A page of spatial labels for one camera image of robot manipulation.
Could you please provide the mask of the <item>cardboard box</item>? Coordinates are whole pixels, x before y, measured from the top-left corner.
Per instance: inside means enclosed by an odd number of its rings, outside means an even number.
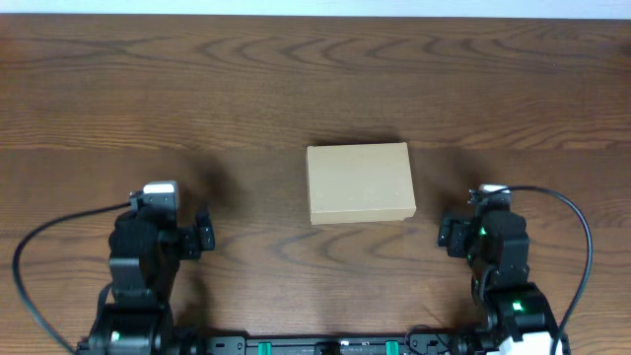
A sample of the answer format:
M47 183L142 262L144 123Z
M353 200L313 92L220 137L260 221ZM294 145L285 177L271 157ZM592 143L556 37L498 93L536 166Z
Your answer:
M311 223L402 221L416 212L405 143L310 146Z

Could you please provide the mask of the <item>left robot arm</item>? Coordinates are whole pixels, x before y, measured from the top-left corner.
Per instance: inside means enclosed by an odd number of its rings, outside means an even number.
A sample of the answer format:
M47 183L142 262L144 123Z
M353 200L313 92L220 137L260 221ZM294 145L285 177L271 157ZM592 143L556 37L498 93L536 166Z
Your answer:
M108 239L113 301L100 295L97 318L78 354L203 354L195 331L175 327L170 297L183 260L197 260L215 247L208 209L180 227L176 213L144 206L114 222Z

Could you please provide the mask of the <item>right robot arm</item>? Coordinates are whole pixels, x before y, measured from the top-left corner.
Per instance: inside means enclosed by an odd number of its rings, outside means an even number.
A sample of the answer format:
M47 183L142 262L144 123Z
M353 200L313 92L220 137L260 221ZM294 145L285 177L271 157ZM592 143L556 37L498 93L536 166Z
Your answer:
M526 220L508 210L443 215L438 245L471 269L478 323L450 338L453 354L561 354L550 305L528 280Z

